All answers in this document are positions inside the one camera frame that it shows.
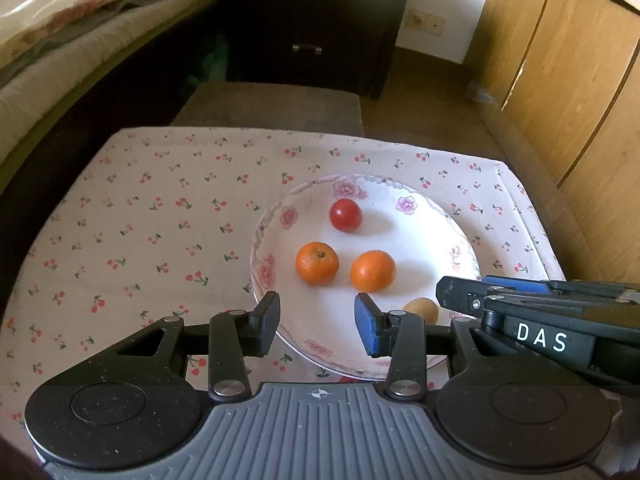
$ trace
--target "electrical outlet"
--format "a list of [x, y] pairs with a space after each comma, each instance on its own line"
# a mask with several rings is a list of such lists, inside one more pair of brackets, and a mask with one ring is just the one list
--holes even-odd
[[404, 20], [404, 26], [414, 30], [424, 30], [427, 13], [416, 9], [409, 9]]
[[422, 22], [422, 28], [429, 34], [442, 36], [445, 23], [447, 23], [447, 20], [440, 16], [436, 16], [435, 14], [425, 14], [424, 21]]

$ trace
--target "small potato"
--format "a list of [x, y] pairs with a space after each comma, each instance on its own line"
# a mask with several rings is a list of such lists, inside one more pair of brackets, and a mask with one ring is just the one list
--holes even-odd
[[407, 303], [403, 310], [417, 314], [428, 325], [434, 325], [438, 321], [438, 306], [429, 298], [415, 298]]

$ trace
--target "white wall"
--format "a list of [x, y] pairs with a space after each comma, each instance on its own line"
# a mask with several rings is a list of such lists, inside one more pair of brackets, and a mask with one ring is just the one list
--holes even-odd
[[447, 23], [442, 36], [434, 36], [407, 28], [402, 22], [396, 45], [462, 63], [483, 5], [484, 0], [409, 0], [407, 9], [436, 14]]

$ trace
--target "plate rim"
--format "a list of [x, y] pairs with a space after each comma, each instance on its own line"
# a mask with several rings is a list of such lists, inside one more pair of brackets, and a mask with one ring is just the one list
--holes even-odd
[[[389, 187], [394, 187], [396, 189], [404, 189], [407, 192], [410, 193], [415, 193], [415, 194], [419, 194], [421, 195], [429, 204], [429, 206], [433, 209], [436, 210], [439, 214], [443, 215], [444, 218], [447, 219], [447, 222], [452, 226], [452, 228], [454, 229], [454, 231], [456, 231], [456, 233], [462, 237], [462, 239], [466, 242], [469, 253], [473, 256], [473, 262], [475, 263], [475, 270], [477, 275], [479, 276], [480, 274], [480, 270], [479, 270], [479, 263], [478, 263], [478, 257], [476, 255], [476, 252], [474, 251], [473, 246], [471, 245], [471, 242], [469, 241], [469, 239], [466, 237], [465, 232], [462, 230], [462, 228], [458, 225], [458, 223], [453, 219], [453, 217], [451, 217], [451, 215], [449, 215], [449, 213], [447, 213], [435, 200], [429, 198], [428, 196], [426, 196], [424, 193], [421, 193], [420, 191], [418, 191], [417, 189], [415, 189], [412, 186], [409, 186], [408, 184], [404, 184], [402, 182], [400, 182], [399, 180], [396, 180], [394, 178], [388, 177], [388, 176], [381, 176], [381, 175], [373, 175], [370, 173], [332, 173], [329, 175], [323, 175], [317, 178], [313, 178], [310, 180], [306, 180], [304, 182], [301, 182], [300, 184], [297, 184], [296, 186], [292, 187], [291, 189], [289, 189], [284, 195], [282, 195], [279, 199], [277, 199], [275, 202], [273, 202], [267, 209], [265, 209], [264, 213], [260, 216], [260, 219], [258, 220], [257, 226], [254, 230], [254, 232], [252, 233], [252, 235], [250, 236], [250, 248], [249, 248], [249, 278], [251, 281], [251, 290], [252, 293], [254, 295], [254, 299], [256, 301], [256, 303], [259, 303], [259, 301], [262, 298], [258, 297], [258, 294], [256, 293], [256, 287], [255, 287], [255, 277], [254, 277], [254, 273], [252, 272], [253, 266], [254, 266], [254, 261], [256, 259], [256, 253], [258, 251], [258, 248], [260, 248], [260, 244], [262, 242], [262, 234], [264, 233], [264, 230], [260, 230], [260, 227], [263, 225], [263, 222], [270, 216], [270, 218], [268, 218], [268, 222], [271, 222], [273, 220], [273, 213], [274, 211], [278, 210], [281, 206], [282, 206], [282, 202], [284, 199], [286, 199], [286, 197], [291, 196], [291, 195], [297, 195], [302, 193], [304, 190], [309, 189], [310, 187], [316, 185], [316, 184], [324, 184], [326, 182], [335, 182], [336, 180], [339, 179], [345, 179], [345, 178], [349, 178], [352, 177], [354, 179], [358, 179], [358, 178], [364, 178], [365, 180], [367, 180], [368, 182], [375, 182], [376, 184], [385, 184]], [[278, 335], [278, 337], [288, 346], [290, 347], [294, 352], [296, 352], [297, 354], [299, 354], [300, 356], [302, 356], [303, 358], [305, 358], [307, 361], [311, 362], [312, 364], [314, 364], [315, 366], [318, 366], [319, 368], [323, 368], [324, 370], [327, 370], [329, 372], [338, 374], [340, 376], [343, 377], [348, 377], [350, 379], [355, 379], [355, 380], [364, 380], [364, 381], [382, 381], [384, 380], [384, 378], [377, 378], [377, 377], [367, 377], [367, 376], [363, 376], [363, 375], [354, 375], [351, 372], [356, 372], [357, 370], [351, 370], [349, 367], [342, 367], [344, 368], [344, 370], [351, 370], [351, 372], [349, 371], [340, 371], [335, 369], [335, 367], [328, 367], [325, 365], [325, 363], [320, 364], [318, 361], [316, 361], [315, 359], [320, 359], [318, 356], [314, 356], [311, 357], [309, 355], [307, 355], [303, 350], [296, 348], [293, 343], [289, 342], [287, 340], [287, 338], [281, 333], [281, 324], [278, 324], [278, 328], [276, 330], [276, 334]], [[288, 332], [286, 328], [282, 327], [282, 330], [284, 332]], [[436, 366], [437, 364], [440, 364], [446, 357], [445, 356], [432, 356], [431, 358], [427, 358], [427, 369]]]

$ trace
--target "wooden cabinet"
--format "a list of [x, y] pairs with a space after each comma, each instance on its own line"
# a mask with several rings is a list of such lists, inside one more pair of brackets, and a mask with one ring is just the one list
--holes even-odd
[[548, 0], [504, 107], [556, 182], [595, 131], [625, 74], [640, 18], [610, 0]]
[[486, 0], [465, 64], [501, 106], [533, 36], [545, 0]]
[[640, 283], [639, 160], [636, 60], [601, 129], [560, 188], [604, 280]]

